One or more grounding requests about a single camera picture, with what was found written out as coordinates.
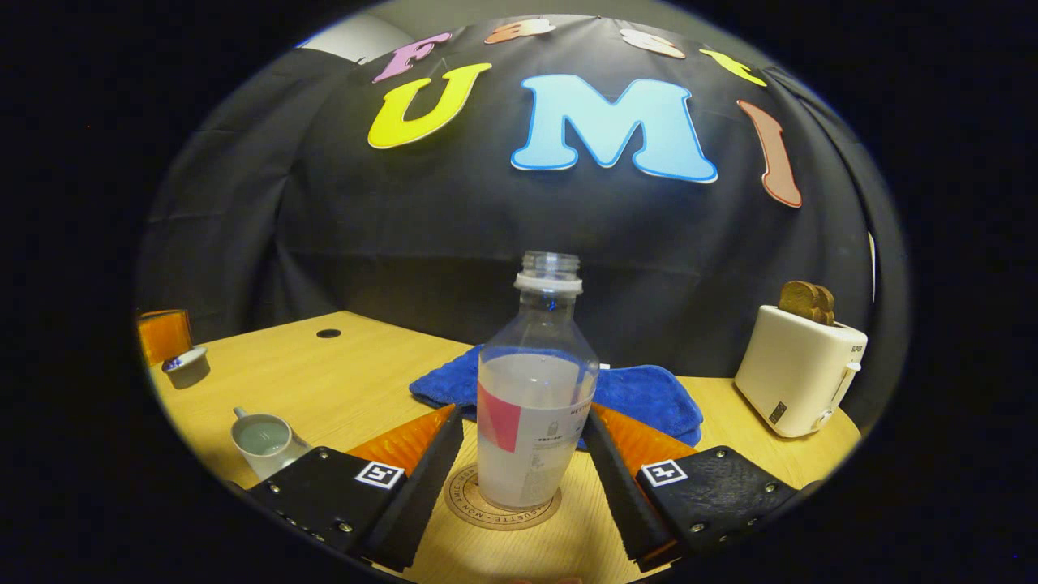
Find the pink label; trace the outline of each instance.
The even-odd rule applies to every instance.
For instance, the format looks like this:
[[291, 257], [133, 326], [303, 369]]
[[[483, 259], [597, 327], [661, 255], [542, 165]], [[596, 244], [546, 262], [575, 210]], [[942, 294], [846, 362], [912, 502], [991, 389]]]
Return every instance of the pink label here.
[[475, 412], [480, 436], [508, 452], [516, 451], [522, 408], [497, 399], [476, 382]]

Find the white wall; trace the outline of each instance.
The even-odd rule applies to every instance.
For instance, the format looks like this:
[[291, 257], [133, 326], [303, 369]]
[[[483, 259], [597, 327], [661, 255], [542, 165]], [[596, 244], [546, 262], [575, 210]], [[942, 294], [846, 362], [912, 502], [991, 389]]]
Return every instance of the white wall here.
[[415, 40], [382, 19], [359, 15], [322, 30], [300, 47], [367, 62]]

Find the cork coaster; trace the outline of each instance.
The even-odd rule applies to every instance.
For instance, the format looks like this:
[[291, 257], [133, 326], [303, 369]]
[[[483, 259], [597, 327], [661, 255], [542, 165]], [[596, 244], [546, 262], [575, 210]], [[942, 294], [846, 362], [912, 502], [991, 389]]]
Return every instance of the cork coaster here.
[[475, 465], [469, 465], [443, 484], [443, 501], [465, 522], [493, 531], [518, 531], [541, 525], [555, 515], [563, 502], [563, 492], [558, 490], [550, 501], [540, 507], [522, 511], [501, 509], [480, 495], [479, 485]]

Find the blue towel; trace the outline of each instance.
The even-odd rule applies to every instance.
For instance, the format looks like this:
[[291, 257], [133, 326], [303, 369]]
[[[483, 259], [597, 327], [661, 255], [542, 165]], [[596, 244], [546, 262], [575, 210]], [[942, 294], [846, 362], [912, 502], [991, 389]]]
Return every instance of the blue towel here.
[[[433, 408], [456, 404], [462, 416], [475, 420], [475, 379], [480, 367], [476, 345], [450, 363], [430, 371], [411, 384], [411, 394]], [[595, 404], [616, 410], [688, 446], [695, 446], [703, 434], [703, 413], [678, 380], [655, 365], [603, 369], [598, 374]], [[583, 440], [577, 445], [586, 447]]]

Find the bottle neck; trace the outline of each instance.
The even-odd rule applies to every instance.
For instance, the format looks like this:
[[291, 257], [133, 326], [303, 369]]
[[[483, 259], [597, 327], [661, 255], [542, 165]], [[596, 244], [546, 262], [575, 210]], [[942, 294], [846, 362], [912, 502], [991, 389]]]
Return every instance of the bottle neck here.
[[576, 297], [548, 295], [541, 290], [519, 291], [519, 314], [538, 313], [542, 317], [572, 319]]

